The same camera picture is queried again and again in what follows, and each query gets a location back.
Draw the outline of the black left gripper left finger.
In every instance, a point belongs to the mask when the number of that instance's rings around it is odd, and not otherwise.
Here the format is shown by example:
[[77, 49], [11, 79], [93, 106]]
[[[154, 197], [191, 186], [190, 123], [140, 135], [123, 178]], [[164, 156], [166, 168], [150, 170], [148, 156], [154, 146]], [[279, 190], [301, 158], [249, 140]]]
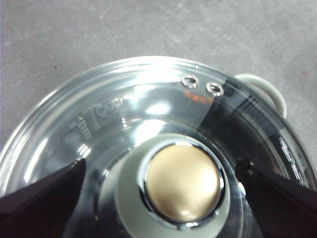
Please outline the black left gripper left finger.
[[80, 197], [84, 159], [0, 199], [2, 238], [60, 238]]

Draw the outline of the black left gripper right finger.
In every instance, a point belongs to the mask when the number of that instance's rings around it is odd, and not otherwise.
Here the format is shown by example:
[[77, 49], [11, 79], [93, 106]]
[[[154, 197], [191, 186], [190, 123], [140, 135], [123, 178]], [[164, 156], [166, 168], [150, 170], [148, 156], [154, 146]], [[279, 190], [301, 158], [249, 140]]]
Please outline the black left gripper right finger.
[[251, 161], [237, 163], [237, 179], [266, 238], [315, 238], [317, 193]]

